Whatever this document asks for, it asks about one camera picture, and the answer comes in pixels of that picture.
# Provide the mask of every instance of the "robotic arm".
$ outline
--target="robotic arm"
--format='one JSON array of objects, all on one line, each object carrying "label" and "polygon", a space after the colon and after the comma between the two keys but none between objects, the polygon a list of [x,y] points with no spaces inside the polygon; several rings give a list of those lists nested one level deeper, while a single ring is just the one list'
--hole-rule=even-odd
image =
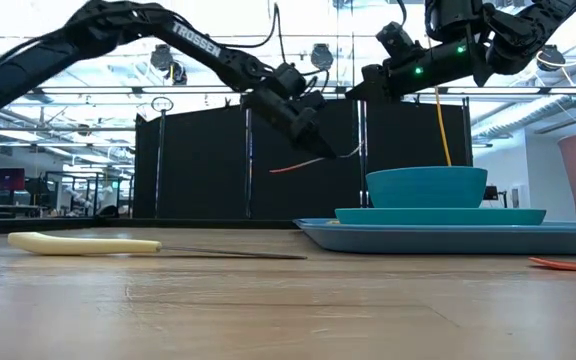
[{"label": "robotic arm", "polygon": [[483,86],[494,73],[516,74],[576,11],[576,0],[533,0],[517,15],[482,0],[425,0],[425,7],[426,33],[442,44],[425,49],[391,22],[376,36],[391,57],[362,68],[364,82],[347,99],[398,101],[470,75]]},{"label": "robotic arm", "polygon": [[325,105],[319,91],[293,65],[278,68],[201,34],[180,15],[156,3],[91,0],[64,27],[0,57],[0,109],[77,61],[92,59],[143,37],[157,37],[212,69],[250,108],[295,148],[335,158],[319,135],[315,115]]}]

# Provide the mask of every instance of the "black curtain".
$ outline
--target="black curtain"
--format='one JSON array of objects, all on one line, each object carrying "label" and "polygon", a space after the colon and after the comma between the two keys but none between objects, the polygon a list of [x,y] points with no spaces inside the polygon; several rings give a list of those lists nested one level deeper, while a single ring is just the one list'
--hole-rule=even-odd
[{"label": "black curtain", "polygon": [[133,217],[154,218],[160,119],[147,122],[143,117],[137,115],[135,123]]},{"label": "black curtain", "polygon": [[[318,114],[321,134],[340,155],[358,146],[357,113],[355,102],[333,100]],[[253,219],[334,217],[336,208],[359,207],[361,172],[358,155],[271,174],[269,170],[302,163],[313,156],[292,149],[288,140],[254,115],[252,148],[250,205]]]},{"label": "black curtain", "polygon": [[244,112],[169,115],[164,136],[160,218],[245,218]]},{"label": "black curtain", "polygon": [[[434,104],[367,104],[368,173],[384,169],[446,165]],[[442,105],[453,165],[472,166],[468,117],[461,106]]]}]

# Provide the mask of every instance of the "computer monitor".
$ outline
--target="computer monitor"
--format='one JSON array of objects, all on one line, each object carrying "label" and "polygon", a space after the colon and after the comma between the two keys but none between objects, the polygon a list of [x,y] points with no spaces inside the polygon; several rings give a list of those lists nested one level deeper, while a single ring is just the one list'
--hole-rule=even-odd
[{"label": "computer monitor", "polygon": [[23,168],[0,169],[0,191],[24,190],[25,175]]}]

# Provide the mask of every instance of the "cream knife handle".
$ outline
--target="cream knife handle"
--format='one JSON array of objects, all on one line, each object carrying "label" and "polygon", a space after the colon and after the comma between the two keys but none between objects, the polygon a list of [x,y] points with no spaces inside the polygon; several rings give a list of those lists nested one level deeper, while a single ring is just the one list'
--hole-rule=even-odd
[{"label": "cream knife handle", "polygon": [[41,255],[94,255],[156,253],[158,241],[128,239],[79,239],[48,236],[36,232],[11,233],[8,243]]}]

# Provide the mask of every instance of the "wooden table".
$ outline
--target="wooden table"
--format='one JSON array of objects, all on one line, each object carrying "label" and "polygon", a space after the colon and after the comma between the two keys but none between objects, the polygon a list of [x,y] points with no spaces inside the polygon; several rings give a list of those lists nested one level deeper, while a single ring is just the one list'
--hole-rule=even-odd
[{"label": "wooden table", "polygon": [[305,254],[41,257],[0,236],[0,360],[576,359],[576,273],[325,252],[296,231],[51,233]]}]

